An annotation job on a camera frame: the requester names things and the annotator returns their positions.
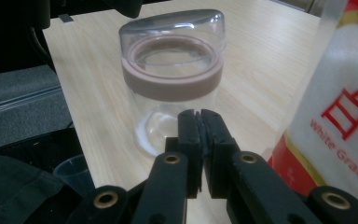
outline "transparent lid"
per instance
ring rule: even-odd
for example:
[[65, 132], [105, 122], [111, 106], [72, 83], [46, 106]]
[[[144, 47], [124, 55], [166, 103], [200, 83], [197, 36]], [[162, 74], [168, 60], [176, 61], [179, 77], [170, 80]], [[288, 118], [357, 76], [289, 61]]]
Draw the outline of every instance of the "transparent lid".
[[226, 46], [224, 15], [214, 9], [131, 21], [120, 28], [119, 35], [122, 58], [141, 66], [200, 66]]

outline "table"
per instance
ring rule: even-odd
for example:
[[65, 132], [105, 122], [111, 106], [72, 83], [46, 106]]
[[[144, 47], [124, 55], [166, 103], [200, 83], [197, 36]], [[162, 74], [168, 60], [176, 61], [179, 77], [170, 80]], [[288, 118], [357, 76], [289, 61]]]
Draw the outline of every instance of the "table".
[[[282, 118], [307, 71], [319, 18], [268, 0], [172, 0], [144, 5], [141, 18], [215, 8], [226, 17], [227, 48], [215, 111], [241, 150], [273, 147]], [[154, 158], [137, 145], [121, 70], [115, 10], [51, 21], [44, 31], [77, 135], [96, 187], [131, 189], [148, 177]], [[229, 223], [224, 200], [206, 182], [188, 200], [187, 223]]]

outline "plastic bag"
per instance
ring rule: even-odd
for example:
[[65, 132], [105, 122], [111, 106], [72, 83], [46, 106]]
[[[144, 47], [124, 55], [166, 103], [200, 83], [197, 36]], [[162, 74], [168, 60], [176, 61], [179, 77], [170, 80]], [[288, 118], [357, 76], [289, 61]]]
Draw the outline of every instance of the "plastic bag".
[[304, 195], [329, 185], [358, 198], [358, 0], [327, 1], [314, 46], [270, 163]]

